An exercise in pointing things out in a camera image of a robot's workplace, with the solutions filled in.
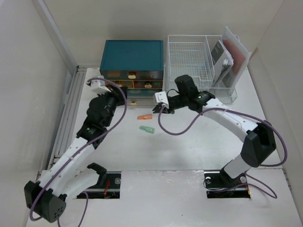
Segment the orange transparent stapler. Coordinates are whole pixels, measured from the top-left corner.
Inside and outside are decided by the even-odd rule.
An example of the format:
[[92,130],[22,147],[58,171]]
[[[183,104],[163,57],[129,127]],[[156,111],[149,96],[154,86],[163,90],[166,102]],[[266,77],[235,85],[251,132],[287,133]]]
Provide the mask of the orange transparent stapler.
[[152,114],[145,114],[145,115],[139,115],[137,117],[138,120],[151,120],[153,119],[153,115]]

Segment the teal drawer cabinet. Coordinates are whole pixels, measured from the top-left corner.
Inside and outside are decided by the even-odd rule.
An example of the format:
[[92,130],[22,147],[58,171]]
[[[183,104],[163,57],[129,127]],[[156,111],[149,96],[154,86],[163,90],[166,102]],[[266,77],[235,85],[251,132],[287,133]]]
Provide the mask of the teal drawer cabinet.
[[127,87],[127,103],[153,106],[153,95],[164,86],[162,40],[107,40],[100,74],[120,87]]

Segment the Canon setup guide booklet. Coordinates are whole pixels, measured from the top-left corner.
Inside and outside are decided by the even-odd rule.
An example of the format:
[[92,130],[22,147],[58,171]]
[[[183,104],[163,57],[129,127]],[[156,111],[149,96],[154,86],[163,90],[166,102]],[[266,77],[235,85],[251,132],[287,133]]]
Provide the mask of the Canon setup guide booklet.
[[233,66],[233,58],[222,41],[218,40],[211,51],[214,78],[211,87],[217,86]]

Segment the clear mesh zip pouch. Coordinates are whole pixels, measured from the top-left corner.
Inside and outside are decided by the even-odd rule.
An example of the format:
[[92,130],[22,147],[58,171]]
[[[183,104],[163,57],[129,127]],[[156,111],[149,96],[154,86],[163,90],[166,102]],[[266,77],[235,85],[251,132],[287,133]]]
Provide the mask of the clear mesh zip pouch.
[[233,66],[228,74],[223,78],[223,83],[227,88],[235,88],[241,75],[245,71],[252,52],[249,52],[239,39],[226,26],[222,35],[222,42],[233,59]]

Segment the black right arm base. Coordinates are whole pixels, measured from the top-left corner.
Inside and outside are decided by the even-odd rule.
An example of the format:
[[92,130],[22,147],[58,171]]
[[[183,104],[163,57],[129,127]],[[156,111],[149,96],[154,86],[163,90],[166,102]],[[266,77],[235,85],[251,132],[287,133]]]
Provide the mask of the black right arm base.
[[231,182],[225,182],[221,178],[219,170],[204,171],[203,186],[206,189],[208,199],[245,198],[250,199],[247,178],[244,173]]

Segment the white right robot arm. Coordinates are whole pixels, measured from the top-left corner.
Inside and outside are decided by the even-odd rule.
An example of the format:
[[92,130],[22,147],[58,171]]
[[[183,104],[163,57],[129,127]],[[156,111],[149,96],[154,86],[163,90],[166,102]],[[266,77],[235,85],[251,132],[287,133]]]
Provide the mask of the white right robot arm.
[[175,96],[168,96],[164,91],[154,94],[157,104],[154,113],[173,114],[177,109],[188,107],[219,123],[243,143],[240,154],[220,170],[222,185],[231,186],[241,174],[259,167],[276,150],[274,130],[268,122],[228,109],[210,92],[198,91],[189,75],[177,77],[175,84],[178,88]]

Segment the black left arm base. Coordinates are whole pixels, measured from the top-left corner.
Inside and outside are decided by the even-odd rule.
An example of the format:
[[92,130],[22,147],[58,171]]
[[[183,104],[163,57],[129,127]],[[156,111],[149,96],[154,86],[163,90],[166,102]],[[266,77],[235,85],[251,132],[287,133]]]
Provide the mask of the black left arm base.
[[97,183],[85,190],[89,199],[119,199],[121,187],[121,172],[107,171],[99,164],[87,166],[98,174]]

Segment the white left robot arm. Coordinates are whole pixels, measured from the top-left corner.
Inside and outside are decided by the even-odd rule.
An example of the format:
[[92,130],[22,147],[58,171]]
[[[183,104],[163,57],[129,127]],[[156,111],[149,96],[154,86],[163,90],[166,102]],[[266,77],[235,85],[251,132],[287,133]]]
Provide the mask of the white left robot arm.
[[26,205],[32,221],[44,219],[56,222],[66,209],[67,202],[91,186],[102,187],[107,171],[92,163],[79,174],[76,171],[84,160],[114,129],[110,124],[118,106],[127,106],[127,88],[108,85],[104,94],[89,103],[87,117],[71,145],[49,171],[25,187]]

